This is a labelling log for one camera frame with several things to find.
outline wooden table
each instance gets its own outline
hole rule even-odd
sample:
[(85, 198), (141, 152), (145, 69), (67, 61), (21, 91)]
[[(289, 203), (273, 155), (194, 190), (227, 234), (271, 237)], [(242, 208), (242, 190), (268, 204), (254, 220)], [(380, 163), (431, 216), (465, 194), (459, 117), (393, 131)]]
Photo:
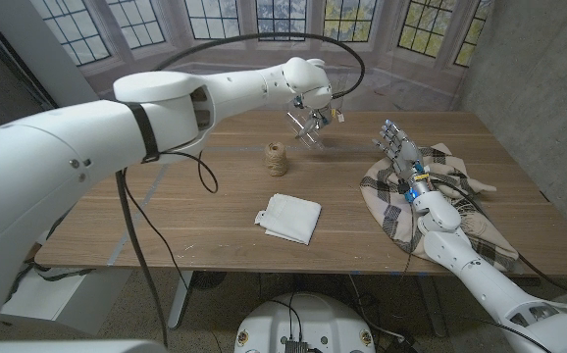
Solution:
[[(370, 139), (385, 119), (420, 146), (443, 142), (464, 159), (470, 177), (495, 185), (497, 192), (481, 201), (501, 233), (544, 273), (567, 276), (567, 222), (468, 113), (347, 113), (345, 123), (321, 131), (326, 149), (316, 151), (292, 138), (283, 112), (249, 112), (222, 122), (203, 153), (220, 183), (217, 194), (201, 186), (191, 161), (129, 168), (129, 187), (183, 269), (399, 273), (407, 254), (375, 222), (359, 189), (366, 171), (384, 156)], [(273, 141), (288, 146), (290, 169), (282, 177), (269, 176), (263, 165), (263, 148)], [(323, 206), (309, 246), (265, 235), (253, 224), (277, 192)], [(141, 217), (135, 221), (149, 265), (171, 267), (162, 241)], [(77, 203), (35, 259), (48, 267), (138, 267), (127, 238), (116, 184), (109, 178)], [(413, 258), (408, 273), (447, 271)]]

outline gray wall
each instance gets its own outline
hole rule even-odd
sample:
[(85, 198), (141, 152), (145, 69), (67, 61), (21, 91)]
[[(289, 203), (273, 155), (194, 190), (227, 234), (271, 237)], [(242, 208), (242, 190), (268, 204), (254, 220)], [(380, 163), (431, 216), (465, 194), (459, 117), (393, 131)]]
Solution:
[(567, 218), (567, 1), (495, 0), (455, 109), (476, 113)]

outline robotic hand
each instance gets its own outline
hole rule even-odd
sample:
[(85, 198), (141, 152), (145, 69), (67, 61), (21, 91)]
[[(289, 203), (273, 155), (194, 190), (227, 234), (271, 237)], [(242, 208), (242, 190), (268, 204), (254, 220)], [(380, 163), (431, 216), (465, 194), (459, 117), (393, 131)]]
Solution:
[(567, 353), (567, 304), (524, 292), (476, 253), (460, 228), (458, 212), (429, 183), (414, 142), (390, 121), (380, 135), (386, 144), (373, 143), (392, 160), (399, 178), (407, 180), (405, 197), (421, 215), (417, 225), (429, 258), (460, 278), (497, 324), (519, 332), (503, 331), (515, 351)]

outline window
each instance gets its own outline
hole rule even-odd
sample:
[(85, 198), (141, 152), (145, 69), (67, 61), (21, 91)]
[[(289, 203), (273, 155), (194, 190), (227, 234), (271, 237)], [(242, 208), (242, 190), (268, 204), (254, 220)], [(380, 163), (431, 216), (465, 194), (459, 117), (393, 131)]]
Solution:
[(327, 0), (324, 36), (344, 42), (369, 41), (376, 0)]
[(31, 0), (77, 66), (109, 57), (94, 20), (81, 0)]
[(106, 0), (129, 48), (165, 41), (150, 0)]
[(456, 57), (455, 63), (463, 67), (469, 67), (471, 64), (471, 56), (476, 49), (476, 44), (478, 44), (478, 38), (480, 38), (480, 33), (484, 27), (484, 22), (487, 20), (489, 15), (490, 3), (492, 0), (480, 0), (478, 9), (473, 15), (473, 20), (471, 20), (471, 25), (469, 25), (469, 31), (465, 35), (458, 56)]
[(412, 0), (399, 46), (435, 58), (456, 0)]
[(235, 0), (185, 0), (194, 39), (219, 39), (240, 34)]
[[(264, 32), (305, 33), (305, 0), (256, 0), (257, 30)], [(277, 36), (260, 40), (305, 40), (305, 38)]]

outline screw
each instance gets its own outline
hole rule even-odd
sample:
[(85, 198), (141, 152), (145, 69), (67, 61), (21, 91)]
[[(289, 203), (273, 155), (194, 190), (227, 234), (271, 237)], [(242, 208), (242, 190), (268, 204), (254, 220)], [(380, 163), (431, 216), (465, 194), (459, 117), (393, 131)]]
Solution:
[(371, 334), (366, 331), (366, 330), (362, 330), (360, 332), (360, 339), (362, 340), (362, 343), (364, 343), (364, 345), (369, 345), (371, 344), (371, 342), (373, 342), (373, 337), (371, 336)]
[(237, 344), (243, 346), (248, 341), (248, 332), (246, 330), (237, 334)]

